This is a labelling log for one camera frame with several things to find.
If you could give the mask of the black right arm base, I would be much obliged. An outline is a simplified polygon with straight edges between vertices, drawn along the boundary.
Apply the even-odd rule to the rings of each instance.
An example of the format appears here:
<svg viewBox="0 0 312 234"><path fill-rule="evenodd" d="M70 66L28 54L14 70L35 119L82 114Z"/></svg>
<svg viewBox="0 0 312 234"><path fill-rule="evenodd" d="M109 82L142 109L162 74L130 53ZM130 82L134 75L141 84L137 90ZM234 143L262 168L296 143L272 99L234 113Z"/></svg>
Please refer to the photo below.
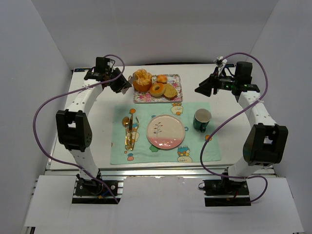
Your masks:
<svg viewBox="0 0 312 234"><path fill-rule="evenodd" d="M206 207L251 206L246 181L233 181L225 177L207 179L199 183L198 189L204 192Z"/></svg>

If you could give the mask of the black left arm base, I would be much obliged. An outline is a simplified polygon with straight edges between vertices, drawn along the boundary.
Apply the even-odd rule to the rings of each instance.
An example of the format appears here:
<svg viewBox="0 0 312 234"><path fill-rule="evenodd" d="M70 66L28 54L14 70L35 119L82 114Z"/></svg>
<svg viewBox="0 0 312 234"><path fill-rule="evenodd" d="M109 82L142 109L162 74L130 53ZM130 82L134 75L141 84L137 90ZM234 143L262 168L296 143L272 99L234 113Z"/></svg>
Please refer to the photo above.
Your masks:
<svg viewBox="0 0 312 234"><path fill-rule="evenodd" d="M72 204L117 205L114 197L117 201L120 201L123 182L120 180L111 179L103 180L100 176L101 174L98 173L97 179L104 182L110 191L102 183L99 183L94 179L84 179L80 177L80 174L77 174L72 197Z"/></svg>

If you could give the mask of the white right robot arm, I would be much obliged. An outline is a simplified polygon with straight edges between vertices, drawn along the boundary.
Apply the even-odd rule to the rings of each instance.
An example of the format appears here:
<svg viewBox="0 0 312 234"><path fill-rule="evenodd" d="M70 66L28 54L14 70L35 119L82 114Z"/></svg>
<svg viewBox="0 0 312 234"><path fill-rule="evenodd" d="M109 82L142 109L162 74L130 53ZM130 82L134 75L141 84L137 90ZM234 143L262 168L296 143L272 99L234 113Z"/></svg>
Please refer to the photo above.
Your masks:
<svg viewBox="0 0 312 234"><path fill-rule="evenodd" d="M219 90L230 91L242 107L251 131L243 145L242 157L230 166L221 177L242 182L254 172L279 164L285 150L288 129L276 123L265 108L263 94L257 85L252 84L253 65L250 62L238 62L234 75L224 72L226 59L216 60L216 68L210 76L195 89L196 93L210 97Z"/></svg>

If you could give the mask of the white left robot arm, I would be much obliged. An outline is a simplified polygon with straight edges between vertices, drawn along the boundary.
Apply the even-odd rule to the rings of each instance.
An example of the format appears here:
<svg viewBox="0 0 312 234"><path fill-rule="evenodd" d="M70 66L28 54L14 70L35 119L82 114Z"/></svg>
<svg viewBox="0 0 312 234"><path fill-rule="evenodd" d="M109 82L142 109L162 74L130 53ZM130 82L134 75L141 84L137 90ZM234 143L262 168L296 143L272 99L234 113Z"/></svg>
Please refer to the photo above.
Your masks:
<svg viewBox="0 0 312 234"><path fill-rule="evenodd" d="M100 177L90 150L93 135L88 114L92 106L107 86L114 93L123 94L132 87L120 69L114 68L114 64L112 58L97 57L95 66L86 72L74 101L65 110L56 113L58 140L73 156L82 179Z"/></svg>

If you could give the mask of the orange bundt bread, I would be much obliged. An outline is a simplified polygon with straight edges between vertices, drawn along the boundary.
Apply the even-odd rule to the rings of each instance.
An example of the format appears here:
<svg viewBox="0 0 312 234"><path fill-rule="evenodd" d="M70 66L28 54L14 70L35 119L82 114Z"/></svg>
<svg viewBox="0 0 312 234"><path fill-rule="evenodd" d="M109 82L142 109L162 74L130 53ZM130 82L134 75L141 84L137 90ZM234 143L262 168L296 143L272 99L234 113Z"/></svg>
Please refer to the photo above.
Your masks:
<svg viewBox="0 0 312 234"><path fill-rule="evenodd" d="M145 69L139 69L133 73L134 89L138 92L146 93L152 86L152 74Z"/></svg>

